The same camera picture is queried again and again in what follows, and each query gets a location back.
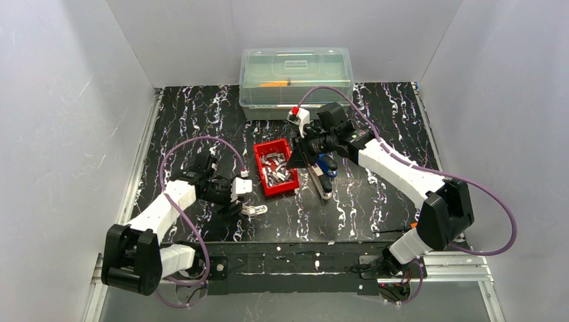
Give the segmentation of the black silver stapler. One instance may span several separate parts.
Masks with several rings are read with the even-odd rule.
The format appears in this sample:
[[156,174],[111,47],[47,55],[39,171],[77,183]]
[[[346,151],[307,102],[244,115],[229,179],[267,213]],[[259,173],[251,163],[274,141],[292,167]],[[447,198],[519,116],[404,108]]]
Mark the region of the black silver stapler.
[[332,184],[328,175],[326,175],[318,165],[308,167],[308,171],[321,198],[325,201],[331,199]]

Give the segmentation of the blue stapler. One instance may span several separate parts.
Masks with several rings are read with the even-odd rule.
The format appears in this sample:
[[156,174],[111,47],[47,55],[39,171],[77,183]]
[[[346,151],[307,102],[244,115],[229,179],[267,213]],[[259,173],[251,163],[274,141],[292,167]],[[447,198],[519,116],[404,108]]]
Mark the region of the blue stapler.
[[316,163],[328,177],[335,178],[338,175],[338,164],[330,155],[320,154]]

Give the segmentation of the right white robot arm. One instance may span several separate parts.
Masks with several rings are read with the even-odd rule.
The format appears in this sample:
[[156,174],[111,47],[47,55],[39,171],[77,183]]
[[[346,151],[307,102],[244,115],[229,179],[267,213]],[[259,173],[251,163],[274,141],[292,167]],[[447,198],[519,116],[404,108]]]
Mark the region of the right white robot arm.
[[372,130],[355,127],[338,103],[320,107],[317,117],[319,124],[313,125],[306,109],[289,111],[287,121],[298,131],[288,168],[309,168],[319,155],[336,152],[378,174],[420,210],[417,225],[382,251],[377,268],[395,272],[431,251],[442,251],[474,223],[464,181],[416,169],[408,158],[375,138]]

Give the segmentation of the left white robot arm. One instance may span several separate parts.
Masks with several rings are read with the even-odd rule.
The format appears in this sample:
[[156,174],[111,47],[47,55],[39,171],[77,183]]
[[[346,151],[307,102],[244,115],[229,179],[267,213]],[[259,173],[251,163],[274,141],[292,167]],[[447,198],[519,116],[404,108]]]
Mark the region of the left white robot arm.
[[107,286],[142,295],[152,294],[163,278],[205,261],[195,246],[161,245],[166,232],[185,209],[203,200],[219,206],[221,216],[242,211],[239,199],[252,192],[252,181],[243,171],[232,179],[217,175],[218,161],[199,154],[186,168],[172,175],[165,190],[137,217],[107,231],[101,281]]

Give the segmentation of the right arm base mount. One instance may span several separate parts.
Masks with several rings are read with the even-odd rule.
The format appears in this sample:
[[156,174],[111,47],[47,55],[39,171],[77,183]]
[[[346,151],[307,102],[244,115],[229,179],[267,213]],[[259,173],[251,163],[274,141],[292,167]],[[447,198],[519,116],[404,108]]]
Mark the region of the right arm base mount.
[[427,277],[423,258],[400,264],[391,257],[384,259],[382,255],[361,255],[347,271],[363,279],[395,279],[397,284],[408,284],[413,278]]

